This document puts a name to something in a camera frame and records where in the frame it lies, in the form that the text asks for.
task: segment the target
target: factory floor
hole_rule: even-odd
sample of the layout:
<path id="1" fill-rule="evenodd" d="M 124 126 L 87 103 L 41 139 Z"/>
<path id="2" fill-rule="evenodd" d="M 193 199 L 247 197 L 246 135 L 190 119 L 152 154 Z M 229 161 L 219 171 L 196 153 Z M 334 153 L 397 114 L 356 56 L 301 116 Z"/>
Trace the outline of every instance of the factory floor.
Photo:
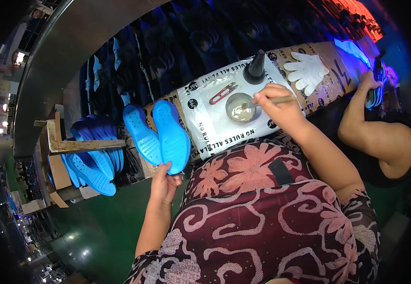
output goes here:
<path id="1" fill-rule="evenodd" d="M 69 208 L 50 207 L 54 229 L 62 235 L 50 246 L 65 264 L 98 284 L 123 283 L 135 257 L 150 182 L 121 188 L 111 197 L 100 195 L 75 204 L 68 201 Z M 187 182 L 177 189 L 172 216 Z"/>

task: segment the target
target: maroon floral shirt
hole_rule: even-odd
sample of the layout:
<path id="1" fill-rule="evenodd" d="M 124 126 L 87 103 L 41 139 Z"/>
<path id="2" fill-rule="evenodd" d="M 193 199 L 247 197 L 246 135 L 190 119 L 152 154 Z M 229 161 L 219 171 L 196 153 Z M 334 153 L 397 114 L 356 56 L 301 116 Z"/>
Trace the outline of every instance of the maroon floral shirt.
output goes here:
<path id="1" fill-rule="evenodd" d="M 379 232 L 365 191 L 343 205 L 285 133 L 252 139 L 196 169 L 158 251 L 129 283 L 369 283 Z"/>

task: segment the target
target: black nozzle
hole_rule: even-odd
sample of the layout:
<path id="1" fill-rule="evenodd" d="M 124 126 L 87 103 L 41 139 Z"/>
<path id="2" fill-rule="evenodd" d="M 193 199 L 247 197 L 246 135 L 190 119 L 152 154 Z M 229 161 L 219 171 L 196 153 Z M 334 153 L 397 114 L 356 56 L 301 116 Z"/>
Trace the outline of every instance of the black nozzle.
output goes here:
<path id="1" fill-rule="evenodd" d="M 257 85 L 264 81 L 264 59 L 265 52 L 260 49 L 250 64 L 245 66 L 245 69 L 243 70 L 243 78 L 245 78 L 248 83 Z"/>

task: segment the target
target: woman's arm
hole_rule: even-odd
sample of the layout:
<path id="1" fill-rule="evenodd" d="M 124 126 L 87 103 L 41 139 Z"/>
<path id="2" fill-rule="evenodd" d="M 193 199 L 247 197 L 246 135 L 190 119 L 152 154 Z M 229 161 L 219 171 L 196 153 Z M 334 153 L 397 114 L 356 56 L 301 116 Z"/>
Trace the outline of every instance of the woman's arm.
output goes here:
<path id="1" fill-rule="evenodd" d="M 160 164 L 152 179 L 151 195 L 136 245 L 135 258 L 147 251 L 160 249 L 168 232 L 171 203 L 175 190 L 182 184 L 180 176 L 167 174 L 170 167 L 171 162 Z"/>
<path id="2" fill-rule="evenodd" d="M 365 121 L 366 94 L 382 85 L 373 71 L 361 76 L 361 83 L 349 102 L 338 128 L 338 137 L 346 145 L 406 170 L 411 165 L 411 130 L 401 123 Z"/>
<path id="3" fill-rule="evenodd" d="M 340 202 L 348 193 L 351 194 L 350 188 L 363 189 L 363 182 L 355 166 L 325 134 L 305 119 L 297 101 L 274 105 L 267 99 L 290 93 L 280 84 L 267 84 L 259 93 L 254 94 L 254 102 L 300 145 L 319 178 L 337 192 Z"/>

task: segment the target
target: white cotton glove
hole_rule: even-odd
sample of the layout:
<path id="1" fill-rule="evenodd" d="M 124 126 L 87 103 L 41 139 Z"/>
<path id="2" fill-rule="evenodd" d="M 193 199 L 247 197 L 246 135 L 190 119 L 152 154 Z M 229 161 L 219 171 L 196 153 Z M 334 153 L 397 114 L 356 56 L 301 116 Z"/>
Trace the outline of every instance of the white cotton glove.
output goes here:
<path id="1" fill-rule="evenodd" d="M 371 64 L 369 63 L 368 57 L 355 45 L 355 43 L 351 40 L 340 41 L 335 39 L 335 45 L 342 50 L 346 51 L 347 53 L 360 58 L 368 68 L 371 68 Z"/>
<path id="2" fill-rule="evenodd" d="M 322 63 L 319 55 L 308 55 L 298 52 L 291 52 L 294 59 L 299 62 L 291 62 L 283 65 L 284 69 L 288 71 L 294 71 L 288 75 L 288 80 L 291 82 L 298 82 L 295 84 L 295 88 L 301 90 L 305 88 L 305 95 L 310 96 L 316 86 L 322 82 L 322 79 L 330 71 Z"/>

